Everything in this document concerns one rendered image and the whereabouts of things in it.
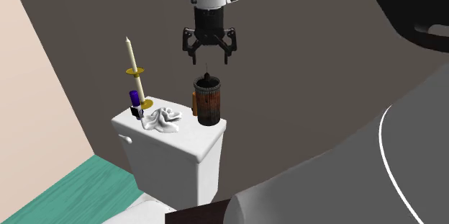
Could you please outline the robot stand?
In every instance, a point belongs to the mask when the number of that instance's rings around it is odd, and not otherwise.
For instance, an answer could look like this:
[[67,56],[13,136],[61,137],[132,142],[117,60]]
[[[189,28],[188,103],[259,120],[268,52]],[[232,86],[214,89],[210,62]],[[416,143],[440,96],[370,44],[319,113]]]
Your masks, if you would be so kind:
[[230,202],[222,200],[165,214],[165,224],[223,224]]

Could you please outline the cream candle in gold holder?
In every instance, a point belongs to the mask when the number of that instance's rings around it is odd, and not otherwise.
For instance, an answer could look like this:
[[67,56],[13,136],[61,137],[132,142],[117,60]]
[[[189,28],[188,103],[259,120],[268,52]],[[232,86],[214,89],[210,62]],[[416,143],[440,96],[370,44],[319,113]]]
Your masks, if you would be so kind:
[[136,87],[137,87],[137,95],[140,106],[143,109],[148,109],[152,107],[153,101],[150,99],[146,99],[142,87],[142,82],[140,80],[140,74],[144,71],[144,68],[138,67],[135,55],[132,49],[132,43],[128,37],[125,38],[125,44],[127,46],[127,52],[130,58],[131,67],[126,70],[126,74],[131,75],[135,79]]

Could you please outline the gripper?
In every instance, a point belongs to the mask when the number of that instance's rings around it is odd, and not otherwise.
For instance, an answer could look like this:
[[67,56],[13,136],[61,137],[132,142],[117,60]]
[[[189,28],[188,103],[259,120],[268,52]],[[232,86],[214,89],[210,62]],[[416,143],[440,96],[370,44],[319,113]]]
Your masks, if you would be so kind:
[[[196,51],[202,45],[218,45],[224,51],[224,64],[228,64],[228,58],[237,50],[237,38],[234,27],[224,29],[224,8],[218,9],[199,9],[194,8],[195,30],[184,28],[182,37],[182,50],[188,53],[192,63],[196,65]],[[191,37],[196,40],[190,45]],[[227,44],[223,37],[231,40]]]

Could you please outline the purple capped marker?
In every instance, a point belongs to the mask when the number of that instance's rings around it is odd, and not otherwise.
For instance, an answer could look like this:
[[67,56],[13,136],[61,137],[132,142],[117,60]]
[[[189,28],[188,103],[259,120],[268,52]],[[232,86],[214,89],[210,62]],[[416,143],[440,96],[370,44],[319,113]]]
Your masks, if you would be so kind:
[[141,107],[140,98],[137,90],[130,91],[129,96],[132,102],[132,106],[130,107],[131,113],[138,120],[141,120],[143,118],[144,112]]

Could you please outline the crumpled white cloth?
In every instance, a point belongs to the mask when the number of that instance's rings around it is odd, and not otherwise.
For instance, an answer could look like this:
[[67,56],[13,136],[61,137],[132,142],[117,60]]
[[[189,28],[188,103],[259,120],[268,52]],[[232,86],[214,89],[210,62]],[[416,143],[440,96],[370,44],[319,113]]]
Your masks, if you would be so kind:
[[173,111],[169,107],[161,107],[141,119],[142,128],[159,133],[177,133],[179,126],[176,122],[182,119],[182,115],[182,112]]

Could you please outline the white toilet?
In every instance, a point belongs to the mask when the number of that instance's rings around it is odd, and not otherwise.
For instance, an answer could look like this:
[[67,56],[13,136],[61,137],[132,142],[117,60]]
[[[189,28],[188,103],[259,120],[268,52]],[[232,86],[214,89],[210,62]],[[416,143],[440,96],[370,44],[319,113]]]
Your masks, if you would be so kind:
[[178,131],[156,130],[158,122],[146,130],[129,109],[111,120],[143,194],[103,224],[167,224],[165,214],[209,204],[217,193],[226,120],[203,126],[189,107],[158,98],[144,114],[159,109]]

